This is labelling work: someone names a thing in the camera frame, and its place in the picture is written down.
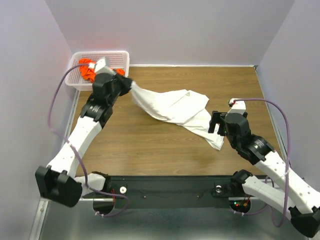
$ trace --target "gray floor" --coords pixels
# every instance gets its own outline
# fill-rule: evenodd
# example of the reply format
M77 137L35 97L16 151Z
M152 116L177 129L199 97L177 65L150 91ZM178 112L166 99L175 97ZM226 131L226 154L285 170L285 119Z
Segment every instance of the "gray floor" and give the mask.
M252 203L255 211L262 206ZM287 221L273 226L269 209L255 216L227 209L181 208L126 210L118 217L95 216L91 201L74 208L49 202L41 240L305 240Z

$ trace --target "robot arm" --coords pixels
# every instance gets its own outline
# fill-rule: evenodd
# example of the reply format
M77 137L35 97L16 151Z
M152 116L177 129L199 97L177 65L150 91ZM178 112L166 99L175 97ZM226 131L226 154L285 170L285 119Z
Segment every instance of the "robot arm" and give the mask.
M115 73L108 67L107 58L102 58L89 68L96 76L92 84L92 94L81 110L76 126L59 153L46 167L40 166L35 172L41 197L53 200L68 207L73 207L80 197L88 193L83 177L75 177L79 161L71 146L82 158L92 140L104 128L111 117L118 96L125 95L131 89L132 80ZM102 190L106 176L91 173L89 185Z
M226 136L231 147L252 165L269 176L283 191L286 190L288 174L288 201L286 216L293 226L307 237L313 237L320 230L320 193L301 179L291 168L286 172L285 162L273 146L263 137L251 133L243 101L229 101L229 112L212 113L209 132L219 124L219 133ZM250 172L241 170L231 181L243 192L255 196L282 212L285 193L262 183Z

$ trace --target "laundry basket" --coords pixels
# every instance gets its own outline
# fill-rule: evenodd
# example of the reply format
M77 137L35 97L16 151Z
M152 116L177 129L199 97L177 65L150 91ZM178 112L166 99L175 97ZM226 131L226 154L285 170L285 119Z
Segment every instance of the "laundry basket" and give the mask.
M129 75L129 53L127 51L79 51L73 54L68 69L79 64L82 58L98 61L100 58L108 57L110 67L113 69L123 69L125 77ZM92 83L84 80L79 69L72 70L65 78L65 84L72 86L79 91L92 91Z

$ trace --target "wall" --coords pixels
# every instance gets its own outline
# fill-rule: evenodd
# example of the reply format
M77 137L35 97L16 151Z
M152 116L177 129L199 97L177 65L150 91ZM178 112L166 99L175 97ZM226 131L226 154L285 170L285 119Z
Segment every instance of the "wall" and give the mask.
M71 51L43 0L1 1L0 29L0 239L25 240L40 196L35 171L61 145L47 114ZM58 96L53 124L61 130L74 94Z
M320 191L320 1L296 1L257 68L264 96L287 114L292 168ZM282 138L284 122L271 109Z
M294 0L45 0L73 52L131 64L257 65Z

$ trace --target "wooden tabletop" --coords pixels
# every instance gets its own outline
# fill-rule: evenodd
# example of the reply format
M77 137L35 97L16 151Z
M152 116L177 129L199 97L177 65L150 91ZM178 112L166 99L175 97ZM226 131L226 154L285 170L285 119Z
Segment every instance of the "wooden tabletop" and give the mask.
M262 98L253 67L131 67L136 83L155 92L187 89L209 98L206 109L227 112L231 98ZM80 93L73 127L90 92ZM265 103L247 102L250 128L279 151ZM227 139L221 151L187 129L153 119L132 101L121 96L113 115L83 157L88 172L109 175L232 175L246 169L262 174L232 149Z

